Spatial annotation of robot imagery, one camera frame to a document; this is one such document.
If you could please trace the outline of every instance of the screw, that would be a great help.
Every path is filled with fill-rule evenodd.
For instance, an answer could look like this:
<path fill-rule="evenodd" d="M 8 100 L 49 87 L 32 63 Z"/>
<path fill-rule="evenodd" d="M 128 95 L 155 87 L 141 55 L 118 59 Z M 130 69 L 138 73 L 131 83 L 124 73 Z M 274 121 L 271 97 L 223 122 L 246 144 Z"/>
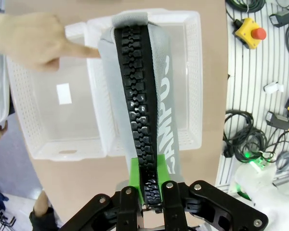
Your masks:
<path fill-rule="evenodd" d="M 171 188 L 173 187 L 173 184 L 172 184 L 171 182 L 169 182 L 169 183 L 166 184 L 166 187 L 167 187 L 168 189 L 171 189 Z"/>
<path fill-rule="evenodd" d="M 194 186 L 194 189 L 197 190 L 197 191 L 200 190 L 200 189 L 201 189 L 201 185 L 200 185 L 200 184 L 196 184 L 196 185 Z"/>
<path fill-rule="evenodd" d="M 102 197 L 101 199 L 100 199 L 100 203 L 102 204 L 102 203 L 104 203 L 106 201 L 106 199 L 104 198 L 104 197 Z"/>
<path fill-rule="evenodd" d="M 255 227 L 260 227 L 260 226 L 262 226 L 262 221 L 259 220 L 259 219 L 256 219 L 256 220 L 254 221 L 254 226 L 255 226 Z"/>
<path fill-rule="evenodd" d="M 131 189 L 127 189 L 127 190 L 125 191 L 125 193 L 126 193 L 126 194 L 131 194 Z"/>

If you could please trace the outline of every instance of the white plastic bin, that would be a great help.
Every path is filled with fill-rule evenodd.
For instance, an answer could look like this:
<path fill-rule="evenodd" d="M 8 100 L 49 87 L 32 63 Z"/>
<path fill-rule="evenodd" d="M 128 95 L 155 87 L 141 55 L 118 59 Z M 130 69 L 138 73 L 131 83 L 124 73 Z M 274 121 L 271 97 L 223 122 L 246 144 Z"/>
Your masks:
<path fill-rule="evenodd" d="M 85 44 L 87 26 L 66 27 L 69 40 Z M 33 158 L 75 161 L 105 157 L 109 149 L 104 96 L 88 73 L 86 59 L 65 57 L 54 73 L 31 72 L 8 60 L 11 89 L 26 144 Z"/>
<path fill-rule="evenodd" d="M 147 9 L 148 19 L 165 28 L 171 37 L 176 120 L 180 150 L 197 149 L 202 142 L 202 43 L 200 15 L 191 11 Z M 111 16 L 90 20 L 88 45 L 97 48 Z M 106 84 L 100 60 L 89 60 L 93 79 Z M 109 156 L 124 155 L 118 130 Z"/>

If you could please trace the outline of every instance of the white corrugated panel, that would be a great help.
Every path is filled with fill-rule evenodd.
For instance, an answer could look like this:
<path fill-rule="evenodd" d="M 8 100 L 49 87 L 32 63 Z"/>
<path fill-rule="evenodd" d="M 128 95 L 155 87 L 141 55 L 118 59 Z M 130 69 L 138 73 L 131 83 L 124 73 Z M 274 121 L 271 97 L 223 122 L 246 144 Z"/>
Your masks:
<path fill-rule="evenodd" d="M 287 26 L 276 28 L 269 19 L 269 15 L 281 11 L 282 8 L 267 3 L 257 13 L 241 13 L 234 11 L 228 5 L 226 7 L 235 19 L 254 18 L 267 33 L 267 38 L 259 44 L 257 49 L 249 50 L 234 37 L 232 20 L 227 17 L 228 74 L 230 78 L 228 80 L 226 109 L 252 113 L 255 127 L 264 131 L 269 138 L 275 128 L 266 125 L 265 115 L 268 111 L 284 115 L 284 106 L 289 97 L 289 54 L 285 45 Z M 265 94 L 263 87 L 273 81 L 283 84 L 285 92 Z M 235 116 L 227 122 L 225 132 L 232 137 L 244 124 L 244 119 L 238 119 Z M 282 132 L 282 130 L 278 130 L 271 142 L 276 142 Z M 286 140 L 289 141 L 289 134 L 286 135 Z M 289 151 L 289 143 L 286 143 L 284 150 Z M 220 187 L 229 185 L 239 164 L 234 158 L 222 156 L 216 185 Z M 288 177 L 288 175 L 289 173 L 286 172 L 282 177 Z"/>

